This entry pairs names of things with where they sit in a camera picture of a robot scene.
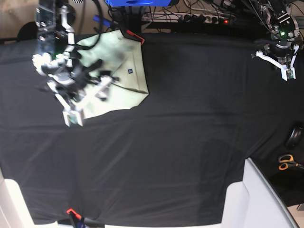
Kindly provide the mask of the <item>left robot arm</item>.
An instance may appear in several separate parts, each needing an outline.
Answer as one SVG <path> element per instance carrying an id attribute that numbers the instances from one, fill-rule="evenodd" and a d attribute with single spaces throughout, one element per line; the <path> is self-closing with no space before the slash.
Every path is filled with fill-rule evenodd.
<path id="1" fill-rule="evenodd" d="M 250 0 L 253 13 L 268 32 L 258 40 L 262 53 L 281 65 L 291 66 L 300 49 L 300 28 L 286 0 Z"/>

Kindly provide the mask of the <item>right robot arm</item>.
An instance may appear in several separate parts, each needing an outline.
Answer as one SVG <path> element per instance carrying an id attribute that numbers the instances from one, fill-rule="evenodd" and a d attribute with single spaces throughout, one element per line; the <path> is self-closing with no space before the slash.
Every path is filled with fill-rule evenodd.
<path id="1" fill-rule="evenodd" d="M 103 70 L 107 51 L 102 51 L 105 39 L 103 10 L 93 2 L 99 19 L 96 36 L 76 41 L 73 23 L 74 7 L 67 0 L 40 0 L 36 9 L 37 49 L 32 56 L 39 75 L 47 77 L 42 91 L 52 92 L 67 104 L 96 97 L 106 101 L 108 90 L 116 78 Z"/>

